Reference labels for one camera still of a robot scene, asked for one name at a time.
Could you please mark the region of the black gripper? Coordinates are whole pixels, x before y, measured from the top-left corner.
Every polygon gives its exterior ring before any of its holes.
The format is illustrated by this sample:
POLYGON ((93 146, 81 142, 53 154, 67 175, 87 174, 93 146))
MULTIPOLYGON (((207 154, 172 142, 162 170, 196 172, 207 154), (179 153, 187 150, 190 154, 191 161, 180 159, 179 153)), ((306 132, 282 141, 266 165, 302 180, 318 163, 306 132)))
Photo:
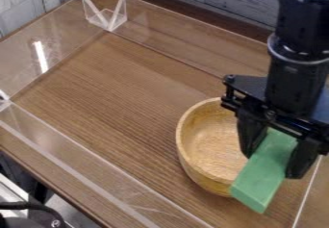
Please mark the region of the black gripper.
POLYGON ((301 179, 318 154, 329 153, 329 36, 267 40, 270 66, 263 77, 227 75, 220 106, 238 118, 240 151, 250 158, 267 128, 297 139, 285 177, 301 179))

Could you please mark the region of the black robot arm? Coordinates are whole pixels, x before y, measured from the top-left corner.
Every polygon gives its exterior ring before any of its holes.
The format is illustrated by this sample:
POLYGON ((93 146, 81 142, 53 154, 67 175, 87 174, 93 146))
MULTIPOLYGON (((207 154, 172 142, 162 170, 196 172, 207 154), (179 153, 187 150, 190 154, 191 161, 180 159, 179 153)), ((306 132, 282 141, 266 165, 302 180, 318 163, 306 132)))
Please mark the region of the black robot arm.
POLYGON ((286 178, 299 179, 329 154, 329 0, 279 0, 267 52, 266 76, 223 77, 220 106, 238 118, 247 157, 270 128, 297 140, 283 170, 286 178))

